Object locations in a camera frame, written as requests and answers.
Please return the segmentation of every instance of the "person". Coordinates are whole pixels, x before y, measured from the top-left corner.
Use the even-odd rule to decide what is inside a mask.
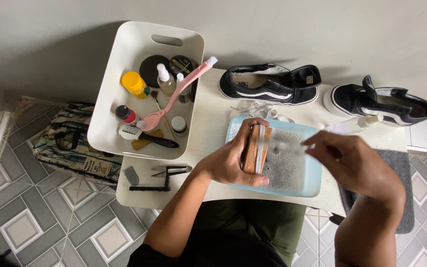
[[[202,202],[212,180],[252,187],[266,185],[261,174],[240,169],[254,124],[199,161],[131,255],[128,266],[290,266],[299,241],[305,206],[269,200]],[[335,266],[396,265],[395,230],[403,215],[405,189],[396,173],[360,137],[320,131],[305,142],[346,189],[361,197],[335,234]]]

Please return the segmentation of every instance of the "gray eraser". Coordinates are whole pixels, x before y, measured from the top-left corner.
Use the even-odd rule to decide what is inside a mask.
[[[123,171],[126,175],[126,178],[128,179],[128,182],[131,185],[138,185],[139,184],[139,176],[134,170],[133,166],[127,167]]]

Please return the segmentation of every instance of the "pink handle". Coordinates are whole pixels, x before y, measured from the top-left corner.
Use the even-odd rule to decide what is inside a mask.
[[[189,84],[191,84],[193,81],[195,81],[195,79],[197,79],[198,77],[200,77],[207,70],[210,70],[210,68],[212,68],[212,66],[208,65],[207,62],[202,63],[195,70],[193,70],[191,73],[189,73],[189,75],[187,75],[187,77],[185,77],[184,80],[182,80],[177,85],[177,88],[175,89],[174,93],[172,94],[171,99],[169,100],[168,105],[164,108],[164,110],[166,111],[166,113],[169,112],[169,110],[174,105],[174,103],[176,102],[177,98],[182,93],[182,91]]]

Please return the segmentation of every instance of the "black shirt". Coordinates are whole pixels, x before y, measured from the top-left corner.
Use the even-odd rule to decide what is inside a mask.
[[[142,244],[135,250],[128,267],[143,266],[261,266],[286,267],[274,249],[246,230],[192,231],[186,248],[179,258],[170,258]]]

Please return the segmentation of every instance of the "bin handle cutout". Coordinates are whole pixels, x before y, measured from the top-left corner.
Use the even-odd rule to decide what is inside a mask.
[[[181,47],[184,45],[184,42],[179,38],[169,37],[169,36],[164,36],[159,34],[151,35],[151,40],[153,40],[153,42],[155,43],[163,44],[163,45],[173,45],[178,47]]]

